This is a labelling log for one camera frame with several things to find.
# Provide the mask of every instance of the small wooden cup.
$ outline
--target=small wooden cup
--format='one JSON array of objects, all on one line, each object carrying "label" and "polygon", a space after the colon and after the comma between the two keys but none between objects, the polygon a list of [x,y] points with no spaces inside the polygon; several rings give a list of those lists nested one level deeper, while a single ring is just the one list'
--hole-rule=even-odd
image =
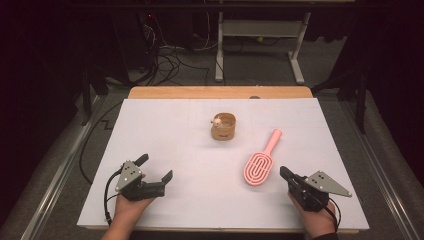
[{"label": "small wooden cup", "polygon": [[212,125],[212,138],[218,141],[233,139],[236,129],[236,117],[231,113],[218,113],[215,115],[215,119],[220,119],[221,122],[217,125]]}]

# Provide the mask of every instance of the white stand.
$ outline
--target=white stand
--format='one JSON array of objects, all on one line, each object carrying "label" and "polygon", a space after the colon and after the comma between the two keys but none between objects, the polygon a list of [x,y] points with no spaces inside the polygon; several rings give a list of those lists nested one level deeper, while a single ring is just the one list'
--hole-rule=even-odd
[{"label": "white stand", "polygon": [[296,83],[304,85],[297,56],[305,36],[311,13],[305,13],[303,21],[256,21],[256,20],[225,20],[219,13],[218,22],[218,52],[216,56],[215,81],[224,79],[224,53],[222,51],[223,36],[262,36],[262,37],[292,37],[296,38],[294,51],[288,52]]}]

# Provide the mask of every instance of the white table leg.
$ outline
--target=white table leg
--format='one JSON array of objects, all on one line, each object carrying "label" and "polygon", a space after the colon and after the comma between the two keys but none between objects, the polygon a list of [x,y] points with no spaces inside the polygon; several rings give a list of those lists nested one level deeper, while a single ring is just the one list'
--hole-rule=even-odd
[{"label": "white table leg", "polygon": [[308,27],[308,22],[309,22],[310,16],[311,16],[311,13],[309,13],[309,12],[305,13],[305,15],[303,16],[303,22],[302,22],[302,25],[299,29],[299,34],[298,34],[298,37],[297,37],[295,50],[293,52],[290,51],[288,53],[289,59],[290,59],[290,64],[291,64],[292,69],[293,69],[294,77],[296,78],[296,83],[299,84],[299,85],[304,85],[305,79],[303,79],[302,72],[300,71],[299,63],[297,61],[297,56],[299,54],[300,47],[302,46],[303,37],[305,36],[305,32],[306,32],[306,28]]},{"label": "white table leg", "polygon": [[216,63],[215,63],[215,81],[222,82],[224,80],[224,52],[222,51],[222,21],[223,13],[219,13],[218,19],[218,52],[216,54]]}]

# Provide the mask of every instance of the brush handle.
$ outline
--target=brush handle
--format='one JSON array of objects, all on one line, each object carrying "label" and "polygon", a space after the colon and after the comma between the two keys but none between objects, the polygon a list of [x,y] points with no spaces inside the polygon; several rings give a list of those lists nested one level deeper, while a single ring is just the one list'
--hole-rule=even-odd
[{"label": "brush handle", "polygon": [[281,134],[283,133],[280,129],[274,129],[274,132],[272,132],[271,138],[268,141],[268,145],[266,145],[264,150],[266,155],[271,155],[272,150],[274,149],[275,145],[277,145],[278,140],[280,140]]}]

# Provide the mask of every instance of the white paper sheet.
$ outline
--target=white paper sheet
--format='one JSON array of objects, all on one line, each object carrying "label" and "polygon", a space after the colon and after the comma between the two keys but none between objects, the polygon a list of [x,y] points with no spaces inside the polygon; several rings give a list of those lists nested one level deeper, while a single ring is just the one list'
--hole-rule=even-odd
[{"label": "white paper sheet", "polygon": [[[236,116],[235,137],[216,141],[211,120],[220,112]],[[283,132],[271,156],[272,171],[257,187],[246,184],[243,168],[263,151],[275,128]],[[316,99],[151,99],[125,100],[90,189],[79,226],[104,227],[106,182],[126,160],[142,154],[146,182],[173,170],[165,197],[145,211],[138,228],[302,229],[299,214],[280,177],[285,165],[301,176],[323,170],[352,198],[331,195],[342,212],[340,229],[368,229],[355,190]],[[115,194],[118,177],[109,195]],[[113,216],[115,200],[108,203]]]}]

